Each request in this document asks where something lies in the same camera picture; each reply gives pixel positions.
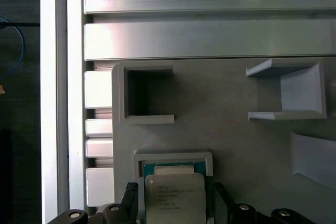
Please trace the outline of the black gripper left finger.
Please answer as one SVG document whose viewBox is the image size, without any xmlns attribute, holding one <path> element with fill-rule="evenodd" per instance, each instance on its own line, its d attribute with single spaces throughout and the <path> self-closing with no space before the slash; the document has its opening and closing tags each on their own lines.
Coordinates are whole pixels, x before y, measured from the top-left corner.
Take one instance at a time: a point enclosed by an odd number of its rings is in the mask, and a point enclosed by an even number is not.
<svg viewBox="0 0 336 224">
<path fill-rule="evenodd" d="M 139 185 L 127 183 L 123 197 L 119 203 L 105 204 L 94 215 L 84 210 L 70 209 L 59 214 L 52 224 L 136 224 L 144 223 L 139 215 Z"/>
</svg>

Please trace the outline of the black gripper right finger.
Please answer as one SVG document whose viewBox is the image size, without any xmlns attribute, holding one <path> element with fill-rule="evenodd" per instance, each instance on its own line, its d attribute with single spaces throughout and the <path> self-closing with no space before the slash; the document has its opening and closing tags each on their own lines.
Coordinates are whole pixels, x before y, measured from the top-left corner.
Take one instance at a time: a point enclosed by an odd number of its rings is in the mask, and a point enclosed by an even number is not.
<svg viewBox="0 0 336 224">
<path fill-rule="evenodd" d="M 312 220 L 288 208 L 275 209 L 270 216 L 266 216 L 252 205 L 237 203 L 221 183 L 213 183 L 212 195 L 215 223 L 314 224 Z"/>
</svg>

